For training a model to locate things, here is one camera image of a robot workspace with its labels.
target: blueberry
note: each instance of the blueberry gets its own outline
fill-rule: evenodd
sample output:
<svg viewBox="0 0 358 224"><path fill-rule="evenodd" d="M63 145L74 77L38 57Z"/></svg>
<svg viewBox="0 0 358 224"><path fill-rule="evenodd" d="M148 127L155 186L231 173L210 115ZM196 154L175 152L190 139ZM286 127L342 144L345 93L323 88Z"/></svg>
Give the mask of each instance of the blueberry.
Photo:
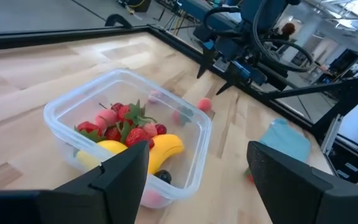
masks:
<svg viewBox="0 0 358 224"><path fill-rule="evenodd" d="M158 177L159 179L165 181L168 184L171 184L171 174L166 170L160 170L154 174L154 176Z"/></svg>

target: strawberry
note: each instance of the strawberry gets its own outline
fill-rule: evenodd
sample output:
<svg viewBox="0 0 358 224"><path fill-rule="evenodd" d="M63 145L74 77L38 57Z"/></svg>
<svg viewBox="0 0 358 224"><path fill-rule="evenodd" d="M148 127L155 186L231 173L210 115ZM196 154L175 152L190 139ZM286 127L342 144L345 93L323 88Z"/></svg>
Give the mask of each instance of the strawberry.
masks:
<svg viewBox="0 0 358 224"><path fill-rule="evenodd" d="M139 141L150 140L149 134L145 132L142 128L134 128L132 129L125 139L125 145L128 147L133 146Z"/></svg>
<svg viewBox="0 0 358 224"><path fill-rule="evenodd" d="M122 103L115 103L111 105L111 109L118 112L124 105Z"/></svg>
<svg viewBox="0 0 358 224"><path fill-rule="evenodd" d="M166 134L167 133L167 128L162 125L162 124L156 124L155 128L157 129L157 135L158 134Z"/></svg>
<svg viewBox="0 0 358 224"><path fill-rule="evenodd" d="M96 124L90 123L89 121L85 121L85 122L82 122L81 124L79 124L76 127L76 130L78 132L85 131L87 133L91 133L91 132L97 130L98 136L102 136L102 129L99 126L97 126Z"/></svg>
<svg viewBox="0 0 358 224"><path fill-rule="evenodd" d="M153 123L146 123L143 126L143 130L149 134L150 138L157 135L157 128L155 128L155 124Z"/></svg>
<svg viewBox="0 0 358 224"><path fill-rule="evenodd" d="M120 141L121 133L119 132L117 127L108 128L104 133L104 136L107 140Z"/></svg>
<svg viewBox="0 0 358 224"><path fill-rule="evenodd" d="M122 106L118 111L118 120L121 122L128 121L129 125L132 125L132 120L125 119L125 114L129 112L131 112L131 108L129 107L129 105Z"/></svg>
<svg viewBox="0 0 358 224"><path fill-rule="evenodd" d="M105 137L102 135L102 129L89 121L82 122L77 127L74 127L74 130L94 142L105 140Z"/></svg>
<svg viewBox="0 0 358 224"><path fill-rule="evenodd" d="M249 169L249 167L247 168L246 172L244 173L244 175L247 177L247 179L249 181L251 181L252 183L254 183L254 178L252 177L251 174L251 170Z"/></svg>
<svg viewBox="0 0 358 224"><path fill-rule="evenodd" d="M182 125L182 121L180 119L180 114L178 111L174 111L172 114L173 122L177 125Z"/></svg>

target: ceiling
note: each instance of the ceiling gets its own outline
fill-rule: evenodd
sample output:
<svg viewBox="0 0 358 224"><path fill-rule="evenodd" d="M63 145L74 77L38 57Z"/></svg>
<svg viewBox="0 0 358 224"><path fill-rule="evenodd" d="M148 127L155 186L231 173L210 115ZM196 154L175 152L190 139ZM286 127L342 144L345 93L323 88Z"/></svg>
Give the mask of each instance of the ceiling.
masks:
<svg viewBox="0 0 358 224"><path fill-rule="evenodd" d="M358 32L358 0L306 0L306 3L325 12L326 19L337 29Z"/></svg>
<svg viewBox="0 0 358 224"><path fill-rule="evenodd" d="M318 30L325 37L358 52L358 14L341 5L345 0L326 1L302 0L302 4L298 6L287 7L284 14L291 15L302 22L308 21L314 14L322 20Z"/></svg>

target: plastic container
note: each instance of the plastic container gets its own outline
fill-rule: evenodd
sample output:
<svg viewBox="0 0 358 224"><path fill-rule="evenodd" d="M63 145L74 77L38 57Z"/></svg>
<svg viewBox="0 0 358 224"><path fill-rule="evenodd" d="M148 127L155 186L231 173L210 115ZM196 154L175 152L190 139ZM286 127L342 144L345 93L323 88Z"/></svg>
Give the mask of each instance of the plastic container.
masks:
<svg viewBox="0 0 358 224"><path fill-rule="evenodd" d="M149 95L156 91L160 93L157 97ZM102 109L99 103L109 106L110 103L129 104L137 100L141 105L146 103L146 116L164 124L168 133L179 136L185 145L184 152L169 158L161 167L171 173L171 184L154 175L147 177L141 204L162 208L193 195L200 186L211 134L211 120L205 113L142 76L128 70L114 70L48 103L44 118L67 162L87 172L89 169L75 156L78 150L99 161L105 161L114 154L75 132L73 127L84 121L93 122L96 113ZM183 114L183 108L191 110L193 115ZM175 111L190 122L184 126L175 124L172 118Z"/></svg>

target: wooden tabletop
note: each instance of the wooden tabletop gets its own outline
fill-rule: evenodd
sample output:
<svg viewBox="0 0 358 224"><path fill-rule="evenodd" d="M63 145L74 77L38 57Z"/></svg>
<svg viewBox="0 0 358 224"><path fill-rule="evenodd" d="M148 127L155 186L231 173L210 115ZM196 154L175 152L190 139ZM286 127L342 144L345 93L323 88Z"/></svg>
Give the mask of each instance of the wooden tabletop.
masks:
<svg viewBox="0 0 358 224"><path fill-rule="evenodd" d="M244 180L247 142L281 117L149 34L0 50L0 189L54 189L80 175L44 124L46 103L115 68L128 68L196 104L213 102L213 131L200 189L166 209L141 207L137 223L271 223L255 186ZM331 173L314 137L309 163Z"/></svg>

